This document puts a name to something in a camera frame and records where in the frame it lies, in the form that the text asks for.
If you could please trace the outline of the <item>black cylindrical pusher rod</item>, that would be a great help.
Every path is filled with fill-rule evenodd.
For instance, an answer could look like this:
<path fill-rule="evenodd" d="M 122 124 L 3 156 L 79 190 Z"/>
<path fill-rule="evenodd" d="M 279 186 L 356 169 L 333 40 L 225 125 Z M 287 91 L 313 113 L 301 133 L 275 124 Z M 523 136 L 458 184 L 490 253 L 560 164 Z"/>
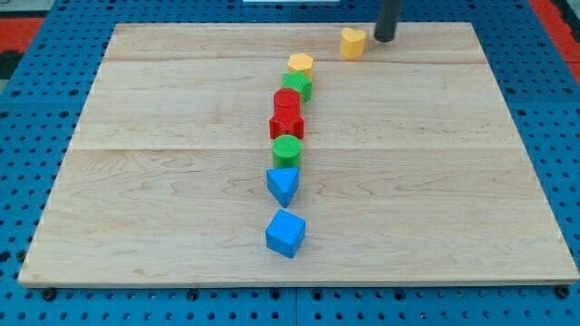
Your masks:
<path fill-rule="evenodd" d="M 376 41 L 389 43 L 394 40 L 402 7 L 403 0 L 381 0 L 373 35 Z"/>

